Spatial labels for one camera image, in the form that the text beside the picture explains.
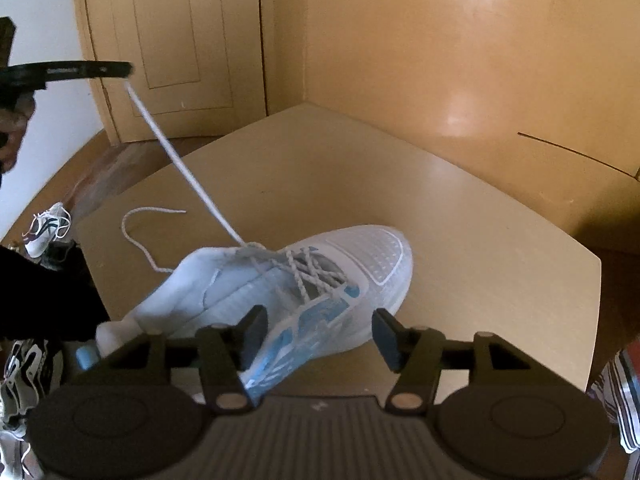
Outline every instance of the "human hand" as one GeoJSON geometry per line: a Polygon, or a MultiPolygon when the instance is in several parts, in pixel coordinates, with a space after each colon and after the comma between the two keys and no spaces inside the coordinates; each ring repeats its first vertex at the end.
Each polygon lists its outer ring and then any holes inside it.
{"type": "Polygon", "coordinates": [[[0,148],[0,172],[11,171],[18,159],[18,151],[27,131],[27,123],[33,116],[36,103],[33,93],[21,94],[15,110],[0,108],[0,132],[6,134],[7,143],[0,148]]]}

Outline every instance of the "shoelace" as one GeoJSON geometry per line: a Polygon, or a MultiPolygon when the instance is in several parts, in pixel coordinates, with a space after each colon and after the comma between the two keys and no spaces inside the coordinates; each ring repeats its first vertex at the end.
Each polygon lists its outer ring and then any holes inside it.
{"type": "Polygon", "coordinates": [[[56,240],[60,240],[60,238],[64,238],[66,233],[69,231],[71,227],[71,214],[67,211],[62,204],[56,204],[54,207],[58,206],[60,211],[63,214],[53,214],[51,209],[47,209],[42,213],[37,213],[33,215],[33,220],[31,221],[31,225],[29,226],[29,230],[22,234],[22,236],[26,236],[33,231],[33,226],[38,223],[38,228],[43,225],[47,220],[54,219],[58,221],[58,226],[56,227],[56,240]]]}
{"type": "MultiPolygon", "coordinates": [[[[26,442],[23,438],[19,438],[18,440],[22,442],[26,442]]],[[[23,472],[27,473],[27,475],[30,476],[31,478],[35,478],[35,476],[31,474],[31,471],[29,471],[29,468],[27,468],[26,464],[24,463],[24,459],[27,458],[27,455],[29,454],[30,451],[31,451],[31,443],[27,442],[27,450],[20,457],[20,464],[22,465],[23,472]]]]}
{"type": "MultiPolygon", "coordinates": [[[[242,240],[240,235],[235,231],[235,229],[231,227],[231,224],[226,220],[226,218],[224,218],[224,216],[222,215],[222,213],[220,212],[216,204],[213,202],[211,197],[207,194],[204,188],[197,181],[193,173],[191,173],[189,168],[187,168],[185,163],[182,161],[182,159],[180,158],[180,155],[178,155],[178,153],[175,151],[174,147],[172,146],[171,142],[169,142],[169,139],[166,138],[166,136],[164,135],[164,133],[162,132],[158,124],[154,121],[153,116],[146,109],[144,103],[140,100],[140,98],[136,94],[135,90],[133,89],[129,81],[125,81],[125,88],[127,89],[127,92],[129,92],[131,100],[136,105],[136,107],[140,111],[140,114],[146,121],[146,124],[148,124],[148,126],[151,128],[154,135],[160,142],[161,146],[164,148],[166,154],[171,159],[172,163],[175,164],[176,168],[180,171],[182,176],[187,180],[187,182],[190,184],[193,190],[197,193],[198,197],[202,200],[202,202],[210,211],[210,213],[218,220],[218,222],[220,222],[222,227],[226,229],[226,232],[229,233],[229,235],[236,242],[238,242],[240,246],[244,246],[244,247],[253,246],[253,247],[264,249],[264,246],[260,244],[257,244],[257,243],[247,244],[244,240],[242,240]]],[[[149,264],[151,264],[152,268],[157,272],[172,272],[173,269],[158,267],[156,265],[156,262],[153,260],[151,254],[149,253],[149,251],[141,243],[131,238],[131,236],[129,236],[129,234],[127,233],[126,231],[127,218],[130,215],[139,211],[158,211],[158,212],[165,212],[165,213],[184,213],[185,211],[175,210],[175,209],[166,209],[166,208],[157,208],[157,207],[140,207],[140,208],[132,209],[131,211],[127,212],[122,219],[121,229],[125,238],[129,242],[133,243],[137,248],[143,251],[143,253],[146,256],[146,259],[148,260],[149,264]]],[[[293,274],[293,277],[296,280],[296,285],[298,286],[298,290],[300,291],[300,295],[302,296],[305,303],[308,303],[310,301],[310,297],[309,297],[308,291],[306,290],[304,282],[307,282],[316,286],[318,290],[324,290],[325,292],[332,293],[338,286],[341,286],[348,281],[347,276],[341,272],[335,272],[335,271],[323,269],[321,264],[318,262],[318,260],[311,255],[310,248],[308,247],[302,249],[304,262],[301,262],[299,259],[296,259],[296,255],[290,249],[285,249],[282,253],[285,255],[288,264],[283,264],[275,259],[271,260],[271,262],[278,268],[286,270],[293,274]]],[[[254,263],[254,266],[258,270],[260,270],[259,264],[255,260],[255,258],[252,258],[252,262],[254,263]]],[[[213,274],[211,281],[209,282],[209,286],[206,288],[206,290],[203,293],[203,296],[202,296],[203,306],[204,306],[204,299],[205,299],[207,290],[209,290],[211,285],[213,285],[213,283],[216,281],[216,278],[219,275],[219,273],[220,273],[220,270],[217,270],[213,274]]]]}

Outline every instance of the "black and white sneaker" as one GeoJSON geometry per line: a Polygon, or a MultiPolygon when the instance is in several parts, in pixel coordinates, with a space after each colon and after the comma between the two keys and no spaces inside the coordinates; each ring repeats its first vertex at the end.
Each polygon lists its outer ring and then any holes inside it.
{"type": "Polygon", "coordinates": [[[39,258],[54,240],[64,238],[71,227],[71,214],[62,202],[33,215],[29,230],[22,234],[24,247],[31,258],[39,258]]]}
{"type": "Polygon", "coordinates": [[[5,377],[0,384],[2,419],[0,430],[22,438],[29,412],[39,400],[60,386],[62,348],[43,339],[14,343],[5,377]]]}

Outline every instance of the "sneaker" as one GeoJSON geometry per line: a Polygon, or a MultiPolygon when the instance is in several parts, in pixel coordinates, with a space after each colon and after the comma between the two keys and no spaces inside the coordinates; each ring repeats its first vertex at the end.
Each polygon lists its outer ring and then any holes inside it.
{"type": "Polygon", "coordinates": [[[22,453],[21,441],[7,431],[0,431],[0,463],[2,472],[0,480],[22,480],[22,453]]]}
{"type": "Polygon", "coordinates": [[[31,258],[39,258],[53,240],[63,238],[71,227],[71,215],[62,202],[33,215],[31,227],[22,235],[24,246],[31,258]]]}
{"type": "Polygon", "coordinates": [[[373,311],[396,313],[412,269],[404,236],[374,225],[316,235],[278,252],[258,244],[203,248],[125,319],[100,325],[96,343],[105,355],[143,332],[193,337],[204,326],[237,324],[261,304],[268,336],[240,375],[257,400],[310,359],[367,342],[373,311]]]}
{"type": "Polygon", "coordinates": [[[29,412],[60,386],[62,359],[60,345],[53,342],[27,339],[14,343],[0,384],[1,431],[24,437],[29,412]]]}

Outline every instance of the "round pad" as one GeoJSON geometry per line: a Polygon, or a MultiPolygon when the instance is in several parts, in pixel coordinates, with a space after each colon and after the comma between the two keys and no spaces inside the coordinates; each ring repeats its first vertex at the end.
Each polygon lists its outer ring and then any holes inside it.
{"type": "Polygon", "coordinates": [[[604,452],[602,407],[569,385],[476,386],[440,405],[438,432],[481,474],[546,479],[580,474],[604,452]]]}
{"type": "Polygon", "coordinates": [[[31,413],[28,439],[55,473],[120,480],[178,462],[203,426],[203,409],[173,386],[67,385],[31,413]]]}

